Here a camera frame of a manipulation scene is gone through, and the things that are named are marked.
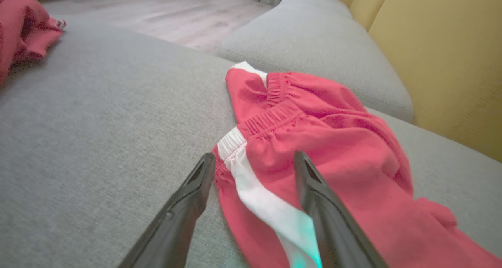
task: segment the gray fabric upholstery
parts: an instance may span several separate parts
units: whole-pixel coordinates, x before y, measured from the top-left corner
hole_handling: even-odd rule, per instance
[[[232,65],[162,40],[68,16],[39,64],[0,90],[0,267],[114,267],[203,152],[236,121]],[[373,111],[409,155],[416,196],[502,257],[502,164]],[[211,189],[187,267],[246,263]]]
[[[217,55],[262,71],[299,71],[340,82],[373,109],[407,122],[409,94],[398,75],[338,0],[283,0],[224,39]]]

